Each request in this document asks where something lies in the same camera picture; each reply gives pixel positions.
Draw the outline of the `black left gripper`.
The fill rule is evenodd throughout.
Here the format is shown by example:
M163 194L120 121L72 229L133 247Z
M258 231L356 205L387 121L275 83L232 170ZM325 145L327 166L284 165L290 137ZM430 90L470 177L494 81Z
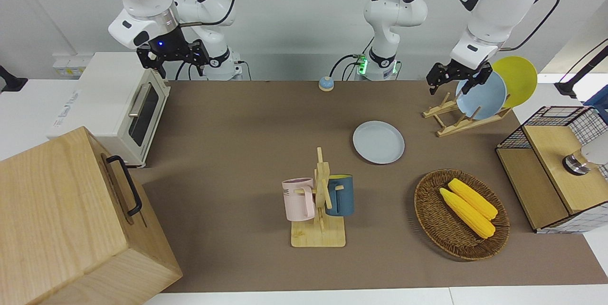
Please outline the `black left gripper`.
M451 81L465 80L463 95L466 95L471 88L484 84L493 72L493 67L489 62L483 62L479 67L469 68L462 63L450 60L448 64L435 63L426 76L430 95L437 92L439 86Z

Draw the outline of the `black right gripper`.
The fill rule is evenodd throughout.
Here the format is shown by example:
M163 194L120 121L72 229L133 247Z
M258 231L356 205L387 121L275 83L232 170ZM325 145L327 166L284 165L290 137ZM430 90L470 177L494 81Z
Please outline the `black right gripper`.
M137 35L137 44L137 55L143 68L156 71L163 79L166 78L164 62L191 63L200 77L204 76L204 67L210 62L202 40L188 42L180 27L156 38L150 38L144 31Z

